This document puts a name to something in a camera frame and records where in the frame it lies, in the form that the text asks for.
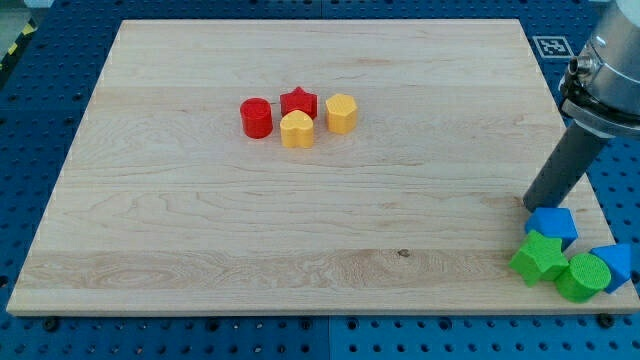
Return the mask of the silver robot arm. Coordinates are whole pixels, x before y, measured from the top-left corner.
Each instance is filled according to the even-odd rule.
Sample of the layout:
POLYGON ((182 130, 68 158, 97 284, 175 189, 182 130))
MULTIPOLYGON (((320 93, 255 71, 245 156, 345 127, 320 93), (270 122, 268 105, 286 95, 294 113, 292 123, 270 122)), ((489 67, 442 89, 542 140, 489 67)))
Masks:
POLYGON ((639 0, 607 4, 561 84, 561 110, 604 137, 639 137, 639 0))

